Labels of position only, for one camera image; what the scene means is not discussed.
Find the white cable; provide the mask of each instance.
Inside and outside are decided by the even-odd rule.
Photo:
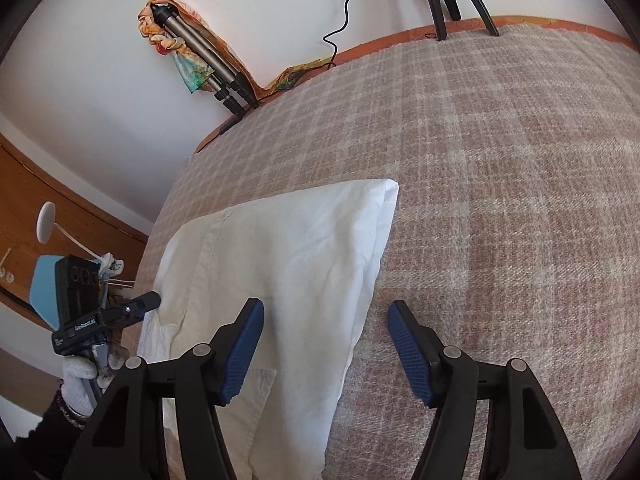
[[[98,256],[96,253],[94,253],[93,251],[90,251],[89,249],[87,249],[84,245],[82,245],[78,240],[76,240],[75,238],[72,237],[72,235],[70,235],[69,233],[67,233],[62,227],[60,227],[58,224],[54,223],[55,227],[57,227],[63,235],[65,235],[67,238],[69,238],[69,240],[71,240],[73,243],[75,243],[78,247],[83,248],[86,252],[88,252],[91,256],[93,256],[94,258],[98,258],[99,260],[102,259],[101,256]]]

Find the bed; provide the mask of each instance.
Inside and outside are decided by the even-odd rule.
[[[386,331],[397,298],[475,359],[526,360],[585,480],[606,478],[640,428],[640,56],[543,22],[406,41],[316,76],[194,154],[162,208],[137,292],[191,219],[345,180],[399,183],[327,479],[410,478],[425,443],[433,414]],[[467,478],[485,428],[482,405]]]

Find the black gripper frame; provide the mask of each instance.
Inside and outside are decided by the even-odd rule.
[[[499,366],[474,361],[456,347],[446,351],[404,301],[394,304],[429,365],[426,404],[436,408],[413,480],[463,477],[479,399],[490,401],[479,480],[580,480],[562,425],[524,361]]]
[[[147,364],[138,358],[138,364],[130,358],[87,422],[63,480],[89,477],[92,480],[168,480],[163,397],[175,399],[186,477],[189,480],[236,480],[215,407],[225,406],[230,400],[225,390],[228,380],[225,367],[257,304],[257,315],[262,316],[261,323],[264,323],[262,303],[250,298],[236,321],[216,332],[207,353],[207,345],[200,344],[171,361]],[[255,349],[259,332],[257,338],[255,336],[254,333],[248,348],[253,345]],[[248,357],[245,353],[244,358],[250,361],[252,355],[253,351]]]

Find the gloved hand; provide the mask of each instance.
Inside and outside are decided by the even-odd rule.
[[[62,363],[63,383],[60,393],[67,407],[79,416],[89,417],[94,408],[91,406],[89,396],[84,390],[82,379],[95,379],[97,377],[98,386],[106,390],[111,384],[117,370],[129,357],[129,351],[113,342],[109,352],[109,367],[98,371],[89,359],[77,355],[65,357]]]

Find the white lamp shade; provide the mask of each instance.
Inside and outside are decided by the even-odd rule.
[[[40,209],[36,224],[36,236],[41,244],[46,244],[49,241],[55,224],[56,205],[53,202],[45,202]]]

